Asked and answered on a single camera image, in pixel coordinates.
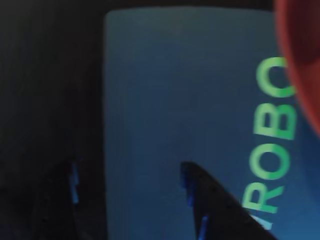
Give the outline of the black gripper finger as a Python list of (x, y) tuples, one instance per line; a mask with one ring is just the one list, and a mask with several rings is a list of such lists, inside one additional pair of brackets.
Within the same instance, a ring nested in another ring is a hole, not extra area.
[(67, 159), (40, 181), (33, 199), (29, 226), (2, 223), (2, 240), (81, 240), (79, 231), (77, 162)]
[(210, 173), (193, 161), (180, 164), (197, 240), (274, 240)]

